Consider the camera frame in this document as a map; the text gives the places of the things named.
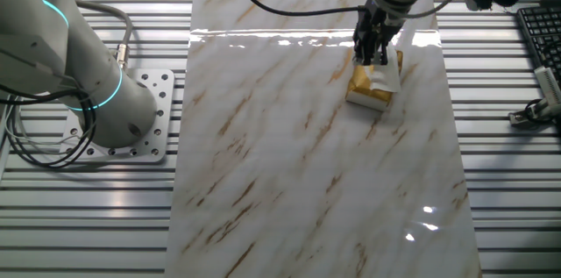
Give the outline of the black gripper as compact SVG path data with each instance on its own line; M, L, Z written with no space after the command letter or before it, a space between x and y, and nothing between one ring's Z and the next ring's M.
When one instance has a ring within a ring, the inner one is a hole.
M402 28L400 19L393 20L388 14L376 6L359 8L358 23L356 24L354 41L354 63L356 65L368 65L369 54L367 46L373 46L371 57L372 65L387 65L387 45L386 43Z

